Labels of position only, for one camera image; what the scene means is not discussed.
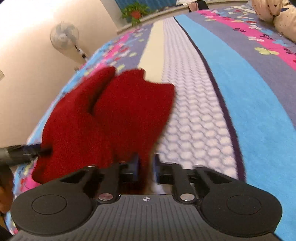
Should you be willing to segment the person's left hand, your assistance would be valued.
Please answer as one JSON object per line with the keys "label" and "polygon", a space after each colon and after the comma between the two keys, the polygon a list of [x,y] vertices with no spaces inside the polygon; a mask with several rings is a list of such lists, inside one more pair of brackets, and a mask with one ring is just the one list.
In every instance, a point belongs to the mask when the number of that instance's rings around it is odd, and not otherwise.
{"label": "person's left hand", "polygon": [[1,166],[1,213],[6,214],[14,200],[14,175],[8,166]]}

